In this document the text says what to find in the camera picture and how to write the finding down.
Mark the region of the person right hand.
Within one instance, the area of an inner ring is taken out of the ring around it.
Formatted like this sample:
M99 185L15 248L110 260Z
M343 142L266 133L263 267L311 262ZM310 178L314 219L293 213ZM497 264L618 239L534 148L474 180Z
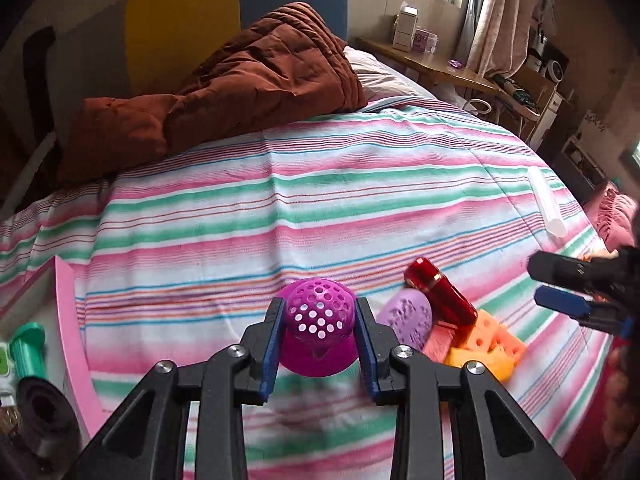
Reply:
M611 375L605 385L603 437L612 450L623 448L639 423L639 403L626 372L629 346L616 348L608 358Z

